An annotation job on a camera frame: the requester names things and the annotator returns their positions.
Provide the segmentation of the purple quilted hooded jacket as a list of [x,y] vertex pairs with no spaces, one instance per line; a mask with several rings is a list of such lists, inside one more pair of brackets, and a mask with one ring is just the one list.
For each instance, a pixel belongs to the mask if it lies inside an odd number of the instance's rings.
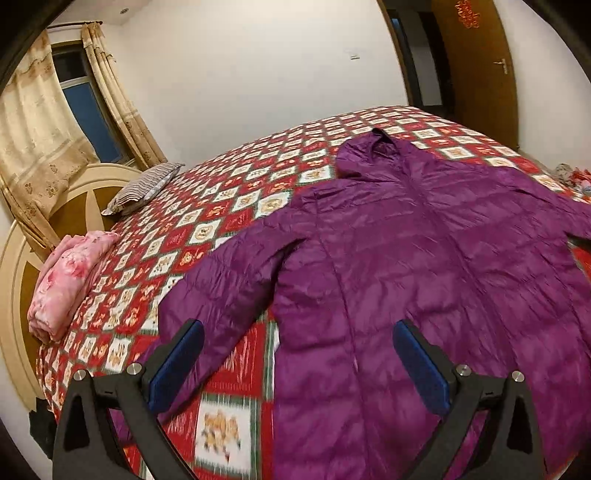
[[204,324],[180,409],[270,310],[273,477],[389,479],[435,427],[394,351],[413,321],[478,373],[521,371],[547,465],[590,437],[590,283],[568,246],[590,208],[511,167],[444,161],[376,129],[197,262],[159,305],[160,342]]

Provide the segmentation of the red patchwork bear bedspread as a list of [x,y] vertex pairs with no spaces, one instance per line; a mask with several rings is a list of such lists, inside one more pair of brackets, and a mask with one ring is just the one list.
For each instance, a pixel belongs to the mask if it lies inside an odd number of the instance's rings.
[[[414,107],[380,107],[297,126],[247,143],[176,176],[154,200],[120,220],[120,240],[98,267],[68,333],[40,350],[37,376],[59,418],[72,376],[115,375],[160,342],[163,297],[205,255],[305,189],[335,180],[339,148],[376,129],[444,161],[515,168],[554,193],[561,186],[514,150]],[[180,409],[159,421],[200,479],[273,477],[274,355],[270,310]]]

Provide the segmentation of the pink floral folded blanket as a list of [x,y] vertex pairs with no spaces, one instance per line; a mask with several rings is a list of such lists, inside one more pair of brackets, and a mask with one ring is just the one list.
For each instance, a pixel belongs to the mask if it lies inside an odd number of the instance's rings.
[[44,262],[27,311],[29,332],[43,344],[60,341],[87,295],[98,266],[120,240],[110,231],[66,235]]

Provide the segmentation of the beige wooden headboard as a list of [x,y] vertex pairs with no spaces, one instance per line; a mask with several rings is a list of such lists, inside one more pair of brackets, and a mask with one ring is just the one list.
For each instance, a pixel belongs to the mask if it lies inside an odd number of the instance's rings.
[[[112,197],[140,171],[128,166],[92,164],[60,196],[50,225],[61,237],[108,230],[114,221],[101,216]],[[27,410],[43,397],[35,375],[40,341],[28,329],[27,311],[48,251],[32,244],[13,223],[1,250],[1,352],[12,385]]]

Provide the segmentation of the striped grey pillow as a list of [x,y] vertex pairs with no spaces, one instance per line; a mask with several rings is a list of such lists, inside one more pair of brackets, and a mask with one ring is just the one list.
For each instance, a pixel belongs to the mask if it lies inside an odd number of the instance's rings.
[[179,173],[183,163],[161,163],[128,182],[101,211],[102,216],[127,216],[150,203]]

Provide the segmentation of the beige patterned left curtain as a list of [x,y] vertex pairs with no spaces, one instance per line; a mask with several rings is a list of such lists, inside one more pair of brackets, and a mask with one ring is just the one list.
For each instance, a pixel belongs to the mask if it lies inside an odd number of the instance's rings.
[[42,32],[1,94],[1,187],[17,220],[41,248],[59,238],[49,217],[71,181],[99,158],[61,89]]

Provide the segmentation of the beige patterned curtain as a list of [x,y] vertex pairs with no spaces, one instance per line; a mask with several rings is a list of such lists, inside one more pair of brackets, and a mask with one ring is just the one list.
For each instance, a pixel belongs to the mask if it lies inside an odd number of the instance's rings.
[[98,89],[136,164],[146,170],[167,161],[145,121],[125,93],[115,71],[115,60],[105,47],[97,22],[80,29],[81,41]]
[[1,187],[17,220],[41,248],[59,238],[49,217],[71,181],[99,158],[61,89],[42,32],[1,94]]

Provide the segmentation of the beige patterned right curtain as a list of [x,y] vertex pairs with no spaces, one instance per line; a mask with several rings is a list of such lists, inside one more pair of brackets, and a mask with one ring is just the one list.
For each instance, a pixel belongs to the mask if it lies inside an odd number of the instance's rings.
[[97,22],[80,29],[81,41],[98,89],[136,164],[146,170],[167,161],[145,121],[125,93],[115,71],[115,60],[105,47]]

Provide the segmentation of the dark blue window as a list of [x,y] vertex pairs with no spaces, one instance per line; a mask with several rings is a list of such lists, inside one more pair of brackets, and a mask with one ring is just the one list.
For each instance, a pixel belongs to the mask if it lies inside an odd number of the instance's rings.
[[132,154],[98,89],[82,44],[57,46],[52,57],[66,101],[99,160],[131,165]]

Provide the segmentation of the brown wooden door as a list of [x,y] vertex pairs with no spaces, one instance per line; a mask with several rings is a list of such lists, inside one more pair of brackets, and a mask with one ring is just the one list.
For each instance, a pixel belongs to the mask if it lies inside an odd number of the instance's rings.
[[[511,52],[495,3],[471,0],[480,27],[466,29],[457,1],[433,1],[454,88],[456,121],[514,150],[519,148],[519,115]],[[494,61],[505,58],[509,74]]]

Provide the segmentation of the red paper door decoration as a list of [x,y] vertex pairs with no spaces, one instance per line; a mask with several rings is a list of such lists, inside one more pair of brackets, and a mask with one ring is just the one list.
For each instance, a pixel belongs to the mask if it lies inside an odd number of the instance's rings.
[[458,0],[455,8],[460,23],[466,29],[478,29],[480,27],[480,14],[473,9],[470,0]]

